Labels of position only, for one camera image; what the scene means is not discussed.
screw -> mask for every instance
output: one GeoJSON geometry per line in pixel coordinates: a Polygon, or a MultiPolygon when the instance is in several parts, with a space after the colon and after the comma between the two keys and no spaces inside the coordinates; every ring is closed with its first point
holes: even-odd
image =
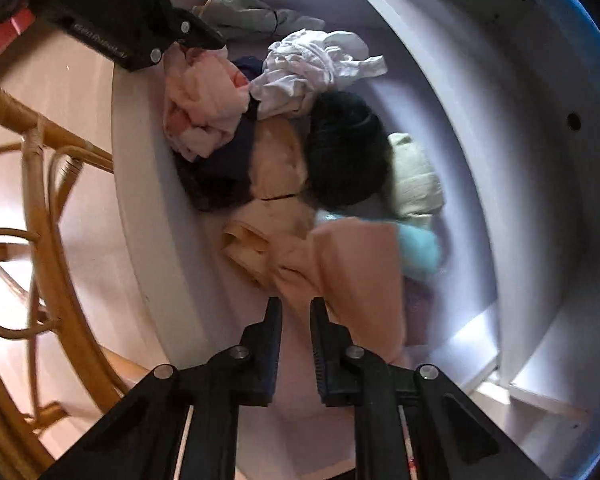
{"type": "Polygon", "coordinates": [[[160,51],[159,48],[154,48],[151,51],[151,61],[153,61],[154,63],[159,63],[160,59],[162,59],[162,53],[160,51]]]}
{"type": "Polygon", "coordinates": [[[361,346],[351,345],[345,350],[349,359],[360,359],[365,354],[365,349],[361,346]]]}
{"type": "Polygon", "coordinates": [[[173,375],[173,366],[171,365],[160,365],[153,371],[153,376],[156,379],[168,379],[173,375]]]}
{"type": "Polygon", "coordinates": [[[429,381],[436,379],[439,374],[440,370],[435,368],[433,365],[424,365],[420,368],[420,375],[429,381]]]}
{"type": "Polygon", "coordinates": [[[245,359],[249,356],[249,354],[249,349],[242,345],[233,346],[229,350],[229,355],[234,359],[245,359]]]}

